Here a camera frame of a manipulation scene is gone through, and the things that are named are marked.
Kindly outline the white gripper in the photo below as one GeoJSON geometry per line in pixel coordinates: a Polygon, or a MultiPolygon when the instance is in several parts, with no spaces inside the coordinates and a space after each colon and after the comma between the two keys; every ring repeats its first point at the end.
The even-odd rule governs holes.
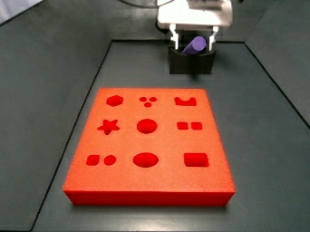
{"type": "Polygon", "coordinates": [[[208,51],[214,48],[215,36],[219,27],[232,23],[232,4],[230,0],[173,0],[164,4],[157,0],[157,26],[163,29],[169,27],[173,49],[179,48],[180,30],[201,30],[212,28],[208,37],[208,51]]]}

